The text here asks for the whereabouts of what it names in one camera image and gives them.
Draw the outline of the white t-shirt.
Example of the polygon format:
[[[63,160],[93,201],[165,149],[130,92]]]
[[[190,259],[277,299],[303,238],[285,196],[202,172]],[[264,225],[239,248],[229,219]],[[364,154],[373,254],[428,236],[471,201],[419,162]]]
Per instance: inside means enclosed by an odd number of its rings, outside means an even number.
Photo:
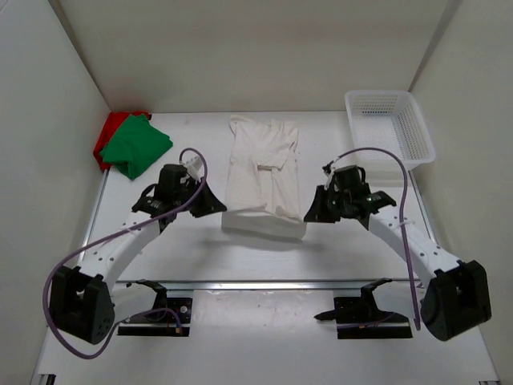
[[[228,165],[221,227],[226,232],[300,240],[306,233],[301,216],[297,142],[293,121],[264,123],[232,115],[234,136]]]

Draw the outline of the green t-shirt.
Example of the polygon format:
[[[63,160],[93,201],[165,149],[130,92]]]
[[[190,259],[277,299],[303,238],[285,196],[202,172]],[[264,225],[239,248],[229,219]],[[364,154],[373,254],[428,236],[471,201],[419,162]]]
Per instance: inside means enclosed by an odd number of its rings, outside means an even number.
[[[144,115],[129,114],[99,151],[101,161],[135,180],[173,147],[167,134]]]

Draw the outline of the red t-shirt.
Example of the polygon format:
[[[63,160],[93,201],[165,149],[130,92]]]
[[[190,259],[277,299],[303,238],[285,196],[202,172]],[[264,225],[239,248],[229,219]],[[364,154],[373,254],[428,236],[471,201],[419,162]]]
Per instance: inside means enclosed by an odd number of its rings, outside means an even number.
[[[97,161],[101,172],[109,170],[111,165],[103,161],[100,153],[128,116],[144,116],[147,121],[152,118],[152,114],[147,111],[116,111],[108,115],[93,149],[93,157]]]

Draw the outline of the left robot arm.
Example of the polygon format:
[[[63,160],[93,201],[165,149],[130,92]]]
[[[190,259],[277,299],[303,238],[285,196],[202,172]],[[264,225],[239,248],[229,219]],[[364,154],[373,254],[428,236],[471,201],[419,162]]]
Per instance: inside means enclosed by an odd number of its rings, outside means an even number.
[[[152,184],[141,193],[120,231],[92,243],[77,266],[54,268],[43,291],[44,314],[51,332],[70,349],[64,334],[91,345],[106,343],[130,318],[151,321],[177,316],[168,308],[165,288],[145,278],[123,286],[116,282],[143,249],[159,237],[179,213],[194,218],[226,211],[205,180],[169,191]]]

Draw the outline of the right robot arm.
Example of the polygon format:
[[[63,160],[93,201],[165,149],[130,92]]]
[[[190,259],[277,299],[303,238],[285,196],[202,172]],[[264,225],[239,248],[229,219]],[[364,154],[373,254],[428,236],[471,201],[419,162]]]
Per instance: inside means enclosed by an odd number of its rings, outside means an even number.
[[[447,252],[408,221],[399,205],[385,192],[367,188],[355,197],[319,185],[305,215],[310,223],[336,223],[355,219],[384,241],[409,270],[408,290],[390,278],[381,278],[361,289],[352,306],[315,315],[321,322],[362,314],[377,321],[396,313],[422,322],[438,340],[447,341],[491,319],[487,272],[477,261],[464,262]]]

